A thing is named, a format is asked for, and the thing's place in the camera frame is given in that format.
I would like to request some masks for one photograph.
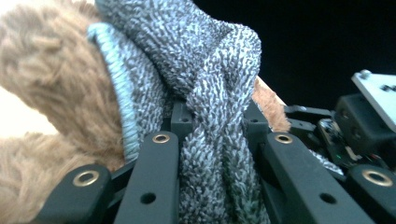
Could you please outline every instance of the light blue sock cuff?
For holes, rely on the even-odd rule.
[[[134,85],[129,78],[126,58],[120,48],[120,36],[110,24],[99,22],[89,26],[88,38],[95,43],[105,59],[108,73],[119,103],[124,157],[126,162],[135,161],[139,152],[139,126],[136,121],[132,94]]]

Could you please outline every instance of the furry fabric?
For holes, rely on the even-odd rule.
[[[259,78],[256,78],[254,82],[254,92],[251,98],[260,106],[273,132],[289,131],[290,123],[286,119],[283,105],[276,98],[275,92],[265,88]]]
[[[60,135],[0,139],[0,223],[32,220],[68,172],[91,163]]]
[[[0,23],[0,84],[45,114],[110,170],[123,165],[118,103],[101,54],[87,41],[93,6],[33,1]]]
[[[30,221],[76,167],[99,163],[114,171],[124,164],[117,96],[102,55],[86,37],[97,21],[93,6],[67,0],[30,1],[0,18],[0,85],[61,133],[0,139],[0,223]],[[260,92],[262,108],[277,105],[271,91]],[[283,115],[274,109],[269,116],[263,110],[270,123]]]

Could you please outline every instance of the black background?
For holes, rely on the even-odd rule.
[[[396,1],[195,0],[262,40],[261,78],[287,105],[334,109],[365,68],[396,74]]]

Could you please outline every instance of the screw hole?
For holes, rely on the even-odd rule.
[[[87,187],[93,184],[98,178],[99,173],[97,171],[84,171],[75,176],[73,184],[76,187]]]
[[[331,203],[331,204],[337,203],[337,201],[331,194],[321,193],[319,196],[320,196],[320,199],[325,203]]]
[[[378,186],[391,187],[393,185],[393,181],[387,175],[384,175],[378,171],[364,170],[362,174],[366,180]]]
[[[169,141],[169,139],[170,139],[170,137],[167,134],[158,134],[152,138],[152,141],[155,143],[162,144],[162,143],[166,143],[167,141]]]
[[[278,134],[275,140],[283,144],[290,144],[293,141],[293,139],[284,134]]]
[[[154,193],[145,193],[140,197],[140,202],[143,204],[151,204],[154,203],[156,198]]]

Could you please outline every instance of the knitted fabric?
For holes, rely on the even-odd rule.
[[[179,221],[269,222],[242,129],[243,113],[260,67],[257,35],[247,27],[211,19],[191,1],[110,0],[96,1],[96,5],[104,19],[131,40],[105,24],[89,30],[109,63],[113,83],[125,89],[116,91],[125,109],[120,110],[121,115],[129,115],[122,119],[123,128],[131,128],[124,134],[136,136],[159,128],[161,111],[156,106],[146,107],[152,100],[163,103],[161,99],[165,99],[163,90],[152,86],[154,80],[161,86],[159,77],[177,97],[186,100],[194,114],[193,132],[180,151]],[[135,56],[145,59],[138,61]],[[144,68],[134,72],[139,66]],[[129,74],[129,79],[122,74]],[[146,76],[151,79],[137,83]],[[131,92],[132,102],[127,103],[123,96]],[[139,100],[135,92],[145,100]],[[134,114],[133,110],[142,107],[145,113]],[[155,128],[149,130],[146,125]],[[129,161],[134,160],[137,144],[125,146],[126,154],[133,154]]]
[[[145,135],[161,128],[166,89],[146,54],[112,25],[93,24],[88,37],[103,52],[117,95],[125,161],[135,161]]]

